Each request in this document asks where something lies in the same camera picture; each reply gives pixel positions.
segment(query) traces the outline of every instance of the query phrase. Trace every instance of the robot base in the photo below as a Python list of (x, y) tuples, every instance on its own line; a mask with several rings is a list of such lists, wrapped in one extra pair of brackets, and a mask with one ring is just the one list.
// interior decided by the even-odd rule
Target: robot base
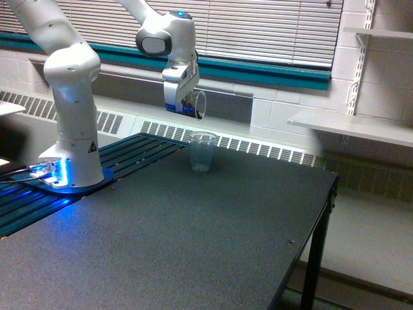
[[(67, 195), (86, 196), (113, 183), (114, 173), (107, 168), (102, 168), (102, 172), (103, 172), (103, 177), (104, 177), (103, 180), (100, 181), (98, 184), (87, 186), (87, 187), (67, 187), (65, 189), (55, 189), (54, 187), (51, 187), (50, 185), (46, 184), (45, 182), (41, 180), (24, 181), (22, 183), (28, 186), (31, 186), (31, 187), (35, 187), (36, 189), (39, 189), (40, 191), (50, 192), (52, 194), (65, 195), (65, 196)], [(22, 174), (18, 174), (17, 176), (13, 176), (12, 179), (17, 181), (17, 180), (23, 180), (29, 177), (30, 176), (28, 174), (22, 173)]]

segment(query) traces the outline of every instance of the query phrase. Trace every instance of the white brick wall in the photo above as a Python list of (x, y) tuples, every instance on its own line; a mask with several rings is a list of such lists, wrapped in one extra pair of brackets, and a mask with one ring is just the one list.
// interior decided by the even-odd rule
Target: white brick wall
[[(377, 0), (373, 28), (413, 32), (412, 0)], [(346, 0), (341, 20), (345, 26), (363, 27), (367, 9), (363, 0)], [(240, 85), (232, 81), (202, 79), (200, 88), (236, 96), (254, 98), (250, 134), (301, 147), (327, 147), (343, 150), (349, 154), (403, 163), (413, 166), (409, 150), (392, 153), (393, 146), (383, 144), (383, 153), (368, 149), (352, 149), (351, 144), (343, 148), (340, 137), (323, 141), (322, 134), (287, 125), (287, 119), (295, 112), (308, 108), (321, 108), (345, 113), (347, 90), (354, 78), (358, 60), (359, 43), (356, 36), (340, 31), (336, 56), (332, 69), (332, 81), (328, 91), (303, 90), (298, 88), (268, 85)], [(46, 56), (24, 52), (0, 50), (0, 85), (23, 88), (51, 96), (48, 85), (39, 72), (39, 63)], [(134, 68), (104, 65), (103, 70), (125, 78), (145, 78), (159, 82), (160, 74)], [(381, 118), (409, 121), (413, 123), (413, 40), (372, 38), (370, 40), (365, 73), (359, 92), (356, 113)]]

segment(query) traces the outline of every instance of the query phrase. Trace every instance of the warning label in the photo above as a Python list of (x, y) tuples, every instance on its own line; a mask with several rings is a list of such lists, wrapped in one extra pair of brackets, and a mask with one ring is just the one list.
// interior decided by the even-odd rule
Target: warning label
[(92, 140), (92, 144), (89, 147), (89, 152), (88, 153), (92, 153), (92, 152), (95, 152), (95, 151), (97, 151), (97, 147), (96, 147), (95, 141)]

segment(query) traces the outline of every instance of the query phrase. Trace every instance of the shelf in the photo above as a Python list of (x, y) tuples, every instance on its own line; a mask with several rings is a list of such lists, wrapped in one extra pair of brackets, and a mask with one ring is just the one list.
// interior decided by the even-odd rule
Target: shelf
[(353, 32), (355, 34), (369, 35), (375, 37), (393, 37), (396, 39), (411, 39), (413, 40), (413, 32), (400, 32), (379, 29), (364, 29), (344, 27), (344, 32)]
[(288, 124), (413, 147), (413, 125), (397, 121), (305, 109), (289, 119)]
[(0, 100), (0, 116), (12, 114), (12, 113), (18, 113), (18, 112), (22, 112), (25, 110), (26, 109), (22, 107), (21, 105), (15, 105), (14, 103), (9, 103), (9, 102)]

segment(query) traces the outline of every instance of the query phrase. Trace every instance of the blue metal grating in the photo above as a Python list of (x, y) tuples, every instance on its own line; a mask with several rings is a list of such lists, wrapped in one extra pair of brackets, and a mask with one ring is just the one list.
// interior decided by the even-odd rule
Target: blue metal grating
[[(154, 163), (187, 143), (136, 134), (99, 149), (102, 166), (113, 171), (115, 180)], [(79, 200), (42, 192), (23, 184), (0, 185), (0, 238)]]

